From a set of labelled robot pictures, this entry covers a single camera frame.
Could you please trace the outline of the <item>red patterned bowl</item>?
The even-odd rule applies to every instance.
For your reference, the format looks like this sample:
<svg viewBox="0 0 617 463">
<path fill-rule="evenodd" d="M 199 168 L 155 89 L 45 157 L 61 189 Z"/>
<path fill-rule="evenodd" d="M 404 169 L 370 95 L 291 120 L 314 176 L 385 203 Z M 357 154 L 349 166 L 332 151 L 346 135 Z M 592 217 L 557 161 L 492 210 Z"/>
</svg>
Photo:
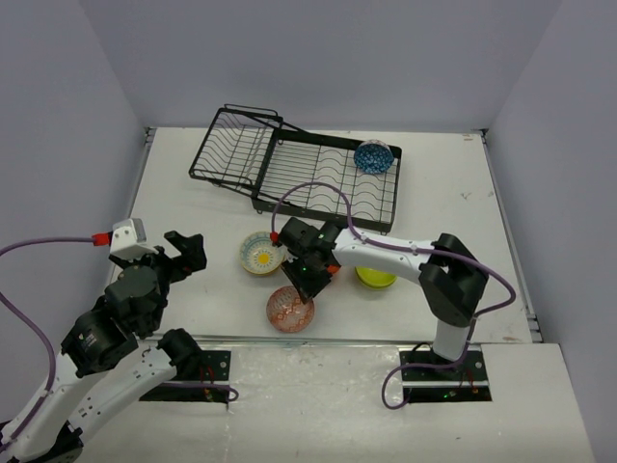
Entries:
<svg viewBox="0 0 617 463">
<path fill-rule="evenodd" d="M 266 303 L 268 321 L 282 333 L 304 331 L 313 321 L 314 315 L 314 302 L 310 300 L 305 303 L 294 286 L 283 286 L 275 290 Z"/>
</svg>

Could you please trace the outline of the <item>yellow checkered white bowl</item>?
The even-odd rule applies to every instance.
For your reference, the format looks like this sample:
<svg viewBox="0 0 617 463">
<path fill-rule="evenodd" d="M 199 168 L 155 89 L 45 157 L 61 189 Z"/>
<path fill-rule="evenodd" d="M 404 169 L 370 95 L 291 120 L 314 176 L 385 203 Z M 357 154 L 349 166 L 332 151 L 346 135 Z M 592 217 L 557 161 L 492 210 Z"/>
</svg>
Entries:
<svg viewBox="0 0 617 463">
<path fill-rule="evenodd" d="M 240 264 L 257 268 L 281 265 L 285 250 L 272 243 L 270 232 L 256 231 L 248 235 L 239 248 Z"/>
</svg>

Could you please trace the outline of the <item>lime green bowl front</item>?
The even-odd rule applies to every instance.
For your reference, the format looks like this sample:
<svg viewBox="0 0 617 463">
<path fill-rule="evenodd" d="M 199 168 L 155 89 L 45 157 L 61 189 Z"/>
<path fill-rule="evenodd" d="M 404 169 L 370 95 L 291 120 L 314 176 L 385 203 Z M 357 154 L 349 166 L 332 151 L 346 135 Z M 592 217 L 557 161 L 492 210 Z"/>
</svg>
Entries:
<svg viewBox="0 0 617 463">
<path fill-rule="evenodd" d="M 360 282 L 370 286 L 389 286 L 397 280 L 393 274 L 367 267 L 356 267 L 355 272 Z"/>
</svg>

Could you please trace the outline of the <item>lime green bowl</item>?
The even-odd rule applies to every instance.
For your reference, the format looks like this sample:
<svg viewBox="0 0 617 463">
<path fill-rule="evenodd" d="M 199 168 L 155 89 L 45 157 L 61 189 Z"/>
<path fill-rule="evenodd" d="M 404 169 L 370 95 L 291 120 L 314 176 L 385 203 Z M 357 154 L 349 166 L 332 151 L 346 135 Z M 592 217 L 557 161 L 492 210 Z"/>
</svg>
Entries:
<svg viewBox="0 0 617 463">
<path fill-rule="evenodd" d="M 389 286 L 370 286 L 370 285 L 365 285 L 363 282 L 361 282 L 360 287 L 366 289 L 366 290 L 371 290 L 371 291 L 387 291 L 390 290 L 392 288 L 393 285 L 389 285 Z"/>
<path fill-rule="evenodd" d="M 397 280 L 393 274 L 367 267 L 356 267 L 355 272 L 360 282 L 370 286 L 389 286 Z"/>
</svg>

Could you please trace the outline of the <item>blue patterned bowl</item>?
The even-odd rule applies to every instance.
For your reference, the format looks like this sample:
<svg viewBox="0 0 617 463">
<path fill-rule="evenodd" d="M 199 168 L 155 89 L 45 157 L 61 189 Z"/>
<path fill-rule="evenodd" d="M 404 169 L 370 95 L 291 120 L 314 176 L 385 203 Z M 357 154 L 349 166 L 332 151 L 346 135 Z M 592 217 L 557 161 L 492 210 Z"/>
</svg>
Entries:
<svg viewBox="0 0 617 463">
<path fill-rule="evenodd" d="M 383 174 L 393 162 L 394 155 L 389 146 L 379 140 L 363 142 L 354 151 L 356 167 L 366 174 Z"/>
</svg>

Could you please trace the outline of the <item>white floral bowl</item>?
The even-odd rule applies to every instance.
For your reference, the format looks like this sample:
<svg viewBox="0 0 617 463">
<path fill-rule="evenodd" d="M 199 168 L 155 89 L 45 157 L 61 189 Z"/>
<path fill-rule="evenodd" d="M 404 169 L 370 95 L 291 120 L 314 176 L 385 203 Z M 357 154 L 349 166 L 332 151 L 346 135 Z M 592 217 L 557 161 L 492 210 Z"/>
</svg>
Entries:
<svg viewBox="0 0 617 463">
<path fill-rule="evenodd" d="M 249 274 L 258 276 L 258 277 L 266 277 L 275 274 L 279 269 L 280 265 L 276 265 L 273 267 L 264 267 L 257 268 L 252 266 L 243 266 L 243 269 L 246 270 Z"/>
</svg>

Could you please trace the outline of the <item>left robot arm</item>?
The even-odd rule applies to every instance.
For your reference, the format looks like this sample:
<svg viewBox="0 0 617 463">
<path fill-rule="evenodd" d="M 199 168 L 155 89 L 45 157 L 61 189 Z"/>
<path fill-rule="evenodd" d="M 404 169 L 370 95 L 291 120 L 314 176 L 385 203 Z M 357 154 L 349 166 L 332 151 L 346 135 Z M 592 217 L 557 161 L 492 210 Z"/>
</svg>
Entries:
<svg viewBox="0 0 617 463">
<path fill-rule="evenodd" d="M 160 385 L 193 386 L 175 378 L 188 379 L 199 371 L 201 349 L 185 330 L 173 329 L 116 383 L 98 395 L 91 392 L 137 349 L 139 340 L 159 329 L 171 285 L 206 267 L 202 235 L 168 231 L 164 237 L 178 256 L 148 246 L 133 220 L 88 238 L 94 246 L 109 247 L 109 259 L 121 272 L 93 308 L 76 319 L 59 348 L 11 301 L 1 300 L 40 338 L 49 360 L 46 380 L 26 407 L 1 426 L 1 450 L 10 461 L 72 462 L 101 426 L 148 391 Z"/>
</svg>

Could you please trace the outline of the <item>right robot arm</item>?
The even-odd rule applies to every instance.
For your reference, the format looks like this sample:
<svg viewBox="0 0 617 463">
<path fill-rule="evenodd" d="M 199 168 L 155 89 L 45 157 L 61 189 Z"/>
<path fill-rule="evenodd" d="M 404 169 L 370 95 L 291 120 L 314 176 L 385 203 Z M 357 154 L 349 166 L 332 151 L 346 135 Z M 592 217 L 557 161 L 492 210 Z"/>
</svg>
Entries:
<svg viewBox="0 0 617 463">
<path fill-rule="evenodd" d="M 270 239 L 288 252 L 282 270 L 305 303 L 341 267 L 370 268 L 419 285 L 438 320 L 430 355 L 432 371 L 450 379 L 464 368 L 471 319 L 488 283 L 488 272 L 478 267 L 456 236 L 443 233 L 435 241 L 402 240 L 334 222 L 318 229 L 292 217 L 279 232 L 271 232 Z"/>
</svg>

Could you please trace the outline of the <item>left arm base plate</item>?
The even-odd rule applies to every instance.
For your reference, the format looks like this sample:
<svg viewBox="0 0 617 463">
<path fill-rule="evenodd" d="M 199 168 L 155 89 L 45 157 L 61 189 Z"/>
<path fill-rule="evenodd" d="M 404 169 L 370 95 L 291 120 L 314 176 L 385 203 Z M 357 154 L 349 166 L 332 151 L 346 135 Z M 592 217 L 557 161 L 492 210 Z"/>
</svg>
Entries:
<svg viewBox="0 0 617 463">
<path fill-rule="evenodd" d="M 229 379 L 231 352 L 228 350 L 204 350 L 199 362 L 182 369 L 172 382 L 200 382 L 207 384 L 223 384 Z M 142 395 L 142 402 L 202 402 L 229 403 L 232 393 L 221 389 L 175 388 L 157 386 Z"/>
</svg>

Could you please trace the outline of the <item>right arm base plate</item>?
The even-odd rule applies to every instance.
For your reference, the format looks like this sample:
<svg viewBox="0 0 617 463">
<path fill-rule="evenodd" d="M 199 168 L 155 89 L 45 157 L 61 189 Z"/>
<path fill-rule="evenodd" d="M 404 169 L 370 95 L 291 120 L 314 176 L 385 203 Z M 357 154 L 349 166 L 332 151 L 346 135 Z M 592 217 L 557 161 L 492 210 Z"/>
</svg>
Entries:
<svg viewBox="0 0 617 463">
<path fill-rule="evenodd" d="M 491 402 L 486 363 L 480 347 L 472 347 L 461 365 L 450 369 L 409 368 L 401 371 L 407 404 Z"/>
</svg>

